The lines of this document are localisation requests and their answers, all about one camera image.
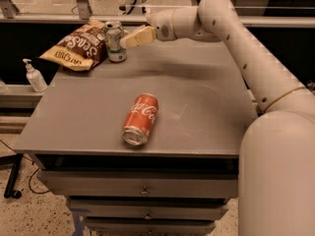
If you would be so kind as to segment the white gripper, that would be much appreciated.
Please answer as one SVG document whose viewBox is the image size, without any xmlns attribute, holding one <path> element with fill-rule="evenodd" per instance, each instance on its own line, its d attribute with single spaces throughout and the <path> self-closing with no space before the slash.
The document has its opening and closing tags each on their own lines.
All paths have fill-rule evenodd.
<svg viewBox="0 0 315 236">
<path fill-rule="evenodd" d="M 173 29 L 173 9 L 162 10 L 146 15 L 149 26 L 140 26 L 120 39 L 123 48 L 131 48 L 154 42 L 175 40 Z"/>
</svg>

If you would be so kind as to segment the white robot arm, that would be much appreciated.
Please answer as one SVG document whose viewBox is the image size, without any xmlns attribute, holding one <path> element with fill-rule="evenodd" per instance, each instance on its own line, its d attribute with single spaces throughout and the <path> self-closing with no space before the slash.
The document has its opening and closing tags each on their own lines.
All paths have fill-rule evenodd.
<svg viewBox="0 0 315 236">
<path fill-rule="evenodd" d="M 239 20 L 230 0 L 160 11 L 123 47 L 221 40 L 261 116 L 239 151 L 238 236 L 315 236 L 315 95 Z"/>
</svg>

